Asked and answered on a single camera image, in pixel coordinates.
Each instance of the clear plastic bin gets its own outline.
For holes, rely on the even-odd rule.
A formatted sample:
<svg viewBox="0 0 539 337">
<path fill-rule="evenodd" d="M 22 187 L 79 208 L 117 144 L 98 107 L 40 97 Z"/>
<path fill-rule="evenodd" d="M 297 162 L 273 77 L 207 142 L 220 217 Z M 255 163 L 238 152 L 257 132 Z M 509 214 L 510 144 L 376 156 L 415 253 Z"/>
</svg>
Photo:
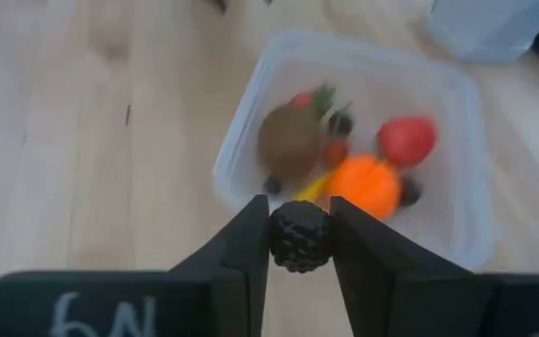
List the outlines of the clear plastic bin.
<svg viewBox="0 0 539 337">
<path fill-rule="evenodd" d="M 256 146 L 265 115 L 324 81 L 337 88 L 335 107 L 352 101 L 353 154 L 373 153 L 375 134 L 392 117 L 433 117 L 440 141 L 414 171 L 424 194 L 386 223 L 461 266 L 475 269 L 484 263 L 493 251 L 495 230 L 473 82 L 451 67 L 367 44 L 300 31 L 274 38 L 257 64 L 213 168 L 215 191 L 225 205 L 236 212 L 263 193 L 268 173 L 259 164 Z M 270 207 L 288 201 L 292 192 L 272 198 Z"/>
</svg>

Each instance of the table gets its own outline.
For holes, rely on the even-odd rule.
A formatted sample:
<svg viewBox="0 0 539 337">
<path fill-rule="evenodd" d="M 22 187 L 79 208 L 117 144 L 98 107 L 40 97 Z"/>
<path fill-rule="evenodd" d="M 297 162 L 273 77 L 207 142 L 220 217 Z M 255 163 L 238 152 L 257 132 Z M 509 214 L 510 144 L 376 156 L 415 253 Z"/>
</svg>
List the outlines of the table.
<svg viewBox="0 0 539 337">
<path fill-rule="evenodd" d="M 206 242 L 233 215 L 212 192 L 215 156 L 263 47 L 291 27 L 471 74 L 500 235 L 483 270 L 539 272 L 539 59 L 450 59 L 425 34 L 430 4 L 232 0 L 222 16 L 205 0 L 20 2 L 42 34 L 16 46 L 30 69 L 19 126 L 0 121 L 0 273 L 169 269 Z M 332 268 L 271 268 L 264 336 L 350 333 Z"/>
</svg>

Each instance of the plastic container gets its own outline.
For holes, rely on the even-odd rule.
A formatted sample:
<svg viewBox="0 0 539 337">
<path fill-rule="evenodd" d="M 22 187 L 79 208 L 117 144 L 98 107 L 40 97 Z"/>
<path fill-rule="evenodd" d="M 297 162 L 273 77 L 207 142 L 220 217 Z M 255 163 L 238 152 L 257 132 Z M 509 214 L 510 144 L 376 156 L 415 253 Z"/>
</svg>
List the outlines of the plastic container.
<svg viewBox="0 0 539 337">
<path fill-rule="evenodd" d="M 324 81 L 337 88 L 335 107 L 352 101 L 353 154 L 372 153 L 374 135 L 394 116 L 428 113 L 434 118 L 441 141 L 414 173 L 425 186 L 424 195 L 386 223 L 466 268 L 485 262 L 495 231 L 484 127 L 473 82 L 451 67 L 367 44 L 299 31 L 274 38 L 217 156 L 213 179 L 219 198 L 236 212 L 263 193 L 267 172 L 258 163 L 256 146 L 265 115 Z M 282 193 L 270 200 L 270 207 L 291 197 Z"/>
<path fill-rule="evenodd" d="M 515 62 L 539 33 L 539 0 L 437 0 L 432 39 L 465 61 Z"/>
</svg>

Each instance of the red strawberry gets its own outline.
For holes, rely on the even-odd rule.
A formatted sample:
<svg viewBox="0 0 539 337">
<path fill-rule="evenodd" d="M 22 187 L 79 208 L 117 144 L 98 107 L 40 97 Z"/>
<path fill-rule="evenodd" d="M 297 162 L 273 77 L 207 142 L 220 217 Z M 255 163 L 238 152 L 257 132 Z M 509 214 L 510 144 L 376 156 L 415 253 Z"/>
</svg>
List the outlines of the red strawberry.
<svg viewBox="0 0 539 337">
<path fill-rule="evenodd" d="M 324 147 L 322 164 L 328 169 L 338 167 L 349 155 L 351 148 L 345 139 L 331 139 Z"/>
<path fill-rule="evenodd" d="M 313 103 L 313 94 L 297 94 L 290 100 L 290 107 L 295 109 L 307 108 Z"/>
<path fill-rule="evenodd" d="M 422 116 L 394 118 L 378 131 L 380 151 L 400 169 L 412 168 L 423 161 L 438 138 L 431 118 Z"/>
</svg>

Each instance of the wooden table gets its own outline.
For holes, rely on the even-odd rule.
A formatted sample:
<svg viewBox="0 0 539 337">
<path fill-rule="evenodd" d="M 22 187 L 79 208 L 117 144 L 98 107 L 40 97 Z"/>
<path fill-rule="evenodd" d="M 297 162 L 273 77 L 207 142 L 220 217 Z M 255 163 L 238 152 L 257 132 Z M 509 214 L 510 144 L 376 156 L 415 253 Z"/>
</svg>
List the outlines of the wooden table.
<svg viewBox="0 0 539 337">
<path fill-rule="evenodd" d="M 539 59 L 451 60 L 425 34 L 430 3 L 232 0 L 225 16 L 205 0 L 15 5 L 42 35 L 14 47 L 25 99 L 0 118 L 0 273 L 169 269 L 207 241 L 233 215 L 212 192 L 215 156 L 263 47 L 291 27 L 470 73 L 500 232 L 484 270 L 539 271 Z M 350 335 L 332 268 L 269 278 L 265 336 Z"/>
</svg>

